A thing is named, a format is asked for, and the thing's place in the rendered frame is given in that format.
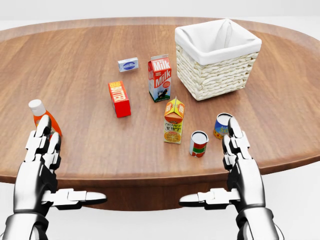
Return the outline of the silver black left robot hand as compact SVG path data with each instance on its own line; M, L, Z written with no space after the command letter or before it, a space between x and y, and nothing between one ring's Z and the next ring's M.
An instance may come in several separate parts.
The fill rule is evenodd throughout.
M25 146L27 153L21 163L14 186L13 211L46 215L50 207L76 210L83 205L102 204L107 196L99 192L58 189L55 174L61 163L61 136L51 134L51 119L42 116L36 130L30 132Z

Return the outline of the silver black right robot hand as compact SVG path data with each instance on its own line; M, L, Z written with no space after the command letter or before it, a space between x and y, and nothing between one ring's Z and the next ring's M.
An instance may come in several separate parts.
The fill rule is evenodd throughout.
M257 162L249 153L250 143L235 117L228 121L228 134L222 139L223 165L228 171L227 188L212 188L183 196L182 207L203 207L206 210L225 209L234 205L237 211L265 207L265 190Z

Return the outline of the orange juice carton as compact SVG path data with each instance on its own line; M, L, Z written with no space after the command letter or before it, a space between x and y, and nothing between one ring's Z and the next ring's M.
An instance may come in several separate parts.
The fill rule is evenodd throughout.
M177 98L166 104L164 112L164 142L181 143L184 115L185 105Z

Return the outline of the white lined wicker basket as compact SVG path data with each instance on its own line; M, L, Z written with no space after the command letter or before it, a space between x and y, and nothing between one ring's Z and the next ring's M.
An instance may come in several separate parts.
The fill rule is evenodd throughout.
M230 19L175 29L177 76L197 100L245 87L262 40Z

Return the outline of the orange bottle with white cap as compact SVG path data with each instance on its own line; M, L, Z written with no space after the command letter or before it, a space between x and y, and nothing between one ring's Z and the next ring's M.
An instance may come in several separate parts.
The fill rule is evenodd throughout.
M28 103L28 106L33 114L33 120L34 120L34 123L36 126L38 126L43 115L48 115L51 120L50 134L52 135L53 133L57 132L57 133L59 133L60 136L62 136L62 131L61 131L57 121L52 116L52 114L48 110L46 110L43 102L40 99L31 100Z

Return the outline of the blue yellow label tin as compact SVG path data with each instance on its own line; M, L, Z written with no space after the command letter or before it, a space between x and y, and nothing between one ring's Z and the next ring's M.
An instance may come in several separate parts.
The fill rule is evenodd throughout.
M233 117L229 113L220 113L216 117L213 134L216 138L222 140L225 135L229 134L228 122L230 118Z

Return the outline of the red green label tin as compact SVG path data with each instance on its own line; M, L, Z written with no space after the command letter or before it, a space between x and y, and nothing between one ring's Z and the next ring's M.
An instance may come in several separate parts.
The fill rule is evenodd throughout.
M189 153L191 156L200 158L206 152L209 137L204 131L197 130L191 134Z

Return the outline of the red butter box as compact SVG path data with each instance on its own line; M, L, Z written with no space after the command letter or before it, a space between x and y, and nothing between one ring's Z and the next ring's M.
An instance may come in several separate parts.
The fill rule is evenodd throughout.
M109 94L118 118L131 115L130 100L128 98L124 83L115 81L108 83Z

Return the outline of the red white milk carton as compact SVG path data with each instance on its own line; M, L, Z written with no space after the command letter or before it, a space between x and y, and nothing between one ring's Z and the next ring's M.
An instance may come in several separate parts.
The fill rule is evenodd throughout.
M154 102L171 97L172 67L168 54L153 56L148 62L148 89Z

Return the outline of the small silver blue box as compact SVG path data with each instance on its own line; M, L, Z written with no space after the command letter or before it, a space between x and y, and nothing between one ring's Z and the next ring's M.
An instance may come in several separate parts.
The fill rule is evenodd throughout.
M123 59L118 61L118 69L120 72L126 72L139 68L139 60L137 57Z

